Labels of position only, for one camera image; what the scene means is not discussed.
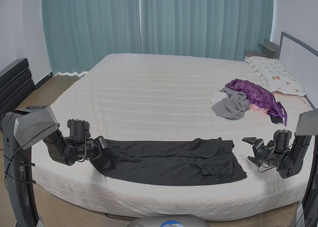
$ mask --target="white pillow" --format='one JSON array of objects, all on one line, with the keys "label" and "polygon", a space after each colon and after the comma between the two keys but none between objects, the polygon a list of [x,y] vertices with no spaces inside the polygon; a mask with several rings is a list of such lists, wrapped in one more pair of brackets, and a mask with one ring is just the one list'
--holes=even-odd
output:
[{"label": "white pillow", "polygon": [[244,60],[253,68],[268,91],[299,96],[306,94],[302,85],[288,73],[278,59],[254,56]]}]

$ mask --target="floor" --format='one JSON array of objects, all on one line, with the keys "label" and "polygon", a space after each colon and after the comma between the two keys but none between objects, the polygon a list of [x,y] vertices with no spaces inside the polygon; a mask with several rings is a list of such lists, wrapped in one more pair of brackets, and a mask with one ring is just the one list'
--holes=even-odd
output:
[{"label": "floor", "polygon": [[[57,75],[30,94],[18,108],[37,103],[52,104],[78,79],[80,79],[78,76]],[[0,141],[2,140],[3,136],[0,132]],[[3,178],[4,167],[0,162],[0,227],[14,227],[16,222]],[[108,215],[107,218],[104,213],[73,205],[49,194],[39,184],[34,186],[34,194],[38,212],[43,217],[46,227],[125,227],[133,220],[131,217],[114,215]],[[297,205],[298,203],[293,203],[240,220],[208,221],[207,223],[211,227],[288,227],[296,212]]]}]

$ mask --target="white bed sheet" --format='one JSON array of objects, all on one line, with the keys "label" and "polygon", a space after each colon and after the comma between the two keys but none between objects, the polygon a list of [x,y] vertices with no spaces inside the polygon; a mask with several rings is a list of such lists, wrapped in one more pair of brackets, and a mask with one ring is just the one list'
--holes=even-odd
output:
[{"label": "white bed sheet", "polygon": [[[247,159],[253,155],[252,146],[241,139],[256,136],[268,142],[277,129],[286,127],[254,111],[237,121],[217,117],[211,98],[235,78],[262,85],[246,62],[111,54],[66,90],[52,109],[64,136],[69,134],[67,120],[75,118],[89,121],[92,137],[112,140],[233,140],[247,179],[193,187],[127,182],[104,177],[89,161],[70,167],[54,162],[44,143],[32,148],[33,177],[48,192],[73,204],[133,217],[191,214],[205,220],[233,220],[299,201],[309,177],[313,143],[298,175],[284,180],[275,169],[258,173]],[[299,114],[310,110],[305,98],[275,97],[287,111],[287,129],[294,132]]]}]

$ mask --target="gray garment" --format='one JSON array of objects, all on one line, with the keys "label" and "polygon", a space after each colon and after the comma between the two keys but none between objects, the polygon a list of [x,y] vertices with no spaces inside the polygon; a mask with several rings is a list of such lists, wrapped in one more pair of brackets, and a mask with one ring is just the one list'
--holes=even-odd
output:
[{"label": "gray garment", "polygon": [[231,120],[243,118],[245,111],[250,109],[250,102],[246,95],[227,87],[224,87],[220,92],[226,92],[228,97],[212,106],[215,114]]}]

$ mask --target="purple satin garment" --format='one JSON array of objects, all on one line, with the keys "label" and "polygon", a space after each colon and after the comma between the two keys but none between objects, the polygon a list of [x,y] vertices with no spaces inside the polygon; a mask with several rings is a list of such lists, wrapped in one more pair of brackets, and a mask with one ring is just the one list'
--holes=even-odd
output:
[{"label": "purple satin garment", "polygon": [[243,92],[246,94],[250,103],[260,108],[267,108],[269,116],[285,117],[285,126],[287,124],[287,113],[280,102],[276,102],[274,95],[265,88],[249,81],[235,79],[225,85],[227,88]]}]

